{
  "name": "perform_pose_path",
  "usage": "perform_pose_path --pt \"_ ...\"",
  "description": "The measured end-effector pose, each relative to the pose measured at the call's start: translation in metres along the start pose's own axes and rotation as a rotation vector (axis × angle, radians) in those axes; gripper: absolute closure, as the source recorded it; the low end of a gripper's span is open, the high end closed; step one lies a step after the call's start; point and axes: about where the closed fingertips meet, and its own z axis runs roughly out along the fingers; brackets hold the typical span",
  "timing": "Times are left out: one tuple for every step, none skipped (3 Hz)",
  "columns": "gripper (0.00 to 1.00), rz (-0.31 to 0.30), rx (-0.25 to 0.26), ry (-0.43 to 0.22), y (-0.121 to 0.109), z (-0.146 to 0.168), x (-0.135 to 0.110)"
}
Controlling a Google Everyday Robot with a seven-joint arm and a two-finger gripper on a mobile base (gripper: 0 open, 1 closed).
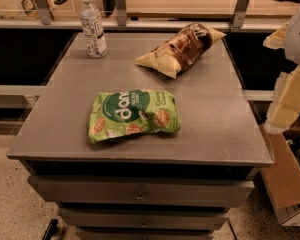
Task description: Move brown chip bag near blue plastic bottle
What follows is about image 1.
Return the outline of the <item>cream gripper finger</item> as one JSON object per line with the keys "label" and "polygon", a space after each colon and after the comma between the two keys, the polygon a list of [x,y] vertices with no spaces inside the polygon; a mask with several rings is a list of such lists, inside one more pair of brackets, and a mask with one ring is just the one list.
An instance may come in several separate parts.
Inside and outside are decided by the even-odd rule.
{"label": "cream gripper finger", "polygon": [[284,49],[288,23],[283,24],[263,41],[263,46],[269,49]]}
{"label": "cream gripper finger", "polygon": [[273,92],[264,129],[270,134],[288,130],[300,115],[300,65],[291,73],[281,72]]}

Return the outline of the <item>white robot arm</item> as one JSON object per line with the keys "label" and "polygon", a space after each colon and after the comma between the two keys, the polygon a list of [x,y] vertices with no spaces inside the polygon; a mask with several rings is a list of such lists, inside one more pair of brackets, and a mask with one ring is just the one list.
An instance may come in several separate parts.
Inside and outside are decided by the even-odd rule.
{"label": "white robot arm", "polygon": [[281,134],[300,115],[300,8],[288,23],[269,35],[263,45],[274,50],[282,48],[285,58],[297,65],[291,73],[281,72],[277,78],[264,123],[267,133]]}

